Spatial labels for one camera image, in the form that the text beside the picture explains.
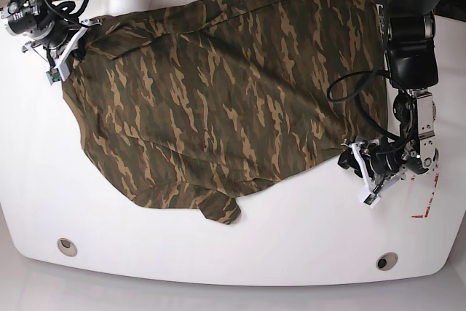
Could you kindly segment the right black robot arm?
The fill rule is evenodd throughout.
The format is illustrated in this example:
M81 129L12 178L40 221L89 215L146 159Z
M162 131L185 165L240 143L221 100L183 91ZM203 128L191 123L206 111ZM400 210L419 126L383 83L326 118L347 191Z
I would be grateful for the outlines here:
M81 56L79 41L87 29L100 25L100 20L80 20L90 0L78 7L74 1L57 4L54 0L9 0L1 8L1 22L12 36L24 35L30 41L22 51L36 51L41 46L49 64L46 72L54 83L66 81L70 74L67 60Z

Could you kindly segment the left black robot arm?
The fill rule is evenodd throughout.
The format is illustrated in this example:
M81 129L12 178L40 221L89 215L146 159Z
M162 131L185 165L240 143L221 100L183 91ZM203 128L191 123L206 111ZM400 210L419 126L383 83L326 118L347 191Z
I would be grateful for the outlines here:
M440 1L382 0L378 6L382 31L379 62L370 71L359 72L355 91L342 98L353 100L364 120L380 134L372 140L357 137L346 145L338 161L341 168L352 168L363 179L359 201L370 207L407 171L422 175L438 164L436 109L429 89L438 83L434 9ZM377 76L398 90L393 102L393 114L400 123L397 135L363 108L360 95Z

